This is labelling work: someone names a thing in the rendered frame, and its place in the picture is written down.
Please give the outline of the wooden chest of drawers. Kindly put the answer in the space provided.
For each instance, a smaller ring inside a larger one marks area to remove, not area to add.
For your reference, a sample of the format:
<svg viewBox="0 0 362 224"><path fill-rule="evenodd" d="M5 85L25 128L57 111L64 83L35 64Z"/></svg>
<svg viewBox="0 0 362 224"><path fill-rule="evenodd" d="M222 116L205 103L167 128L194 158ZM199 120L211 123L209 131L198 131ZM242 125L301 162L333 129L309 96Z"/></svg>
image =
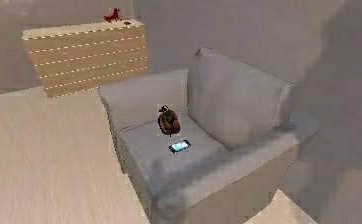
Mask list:
<svg viewBox="0 0 362 224"><path fill-rule="evenodd" d="M22 42L49 98L148 73L146 27L134 19L25 30Z"/></svg>

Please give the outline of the red animal figurine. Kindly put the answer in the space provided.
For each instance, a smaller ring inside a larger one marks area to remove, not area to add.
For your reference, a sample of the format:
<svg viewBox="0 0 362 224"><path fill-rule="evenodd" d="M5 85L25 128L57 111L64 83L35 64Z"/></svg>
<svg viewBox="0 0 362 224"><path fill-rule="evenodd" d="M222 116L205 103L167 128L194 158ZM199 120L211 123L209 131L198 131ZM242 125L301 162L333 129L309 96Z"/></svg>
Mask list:
<svg viewBox="0 0 362 224"><path fill-rule="evenodd" d="M104 17L104 20L107 22L111 22L112 20L115 21L120 20L119 12L120 12L119 8L114 8L113 12L110 15Z"/></svg>

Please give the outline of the black smartphone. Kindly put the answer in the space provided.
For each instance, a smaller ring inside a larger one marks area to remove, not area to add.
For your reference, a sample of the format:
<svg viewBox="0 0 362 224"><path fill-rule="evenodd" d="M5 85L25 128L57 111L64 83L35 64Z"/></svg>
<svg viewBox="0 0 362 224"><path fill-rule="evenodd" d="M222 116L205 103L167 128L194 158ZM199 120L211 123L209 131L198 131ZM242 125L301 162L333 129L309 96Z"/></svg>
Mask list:
<svg viewBox="0 0 362 224"><path fill-rule="evenodd" d="M189 148L191 146L191 143L184 139L181 141L178 141L176 143L171 144L168 149L172 152L172 153L178 153L181 152L187 148Z"/></svg>

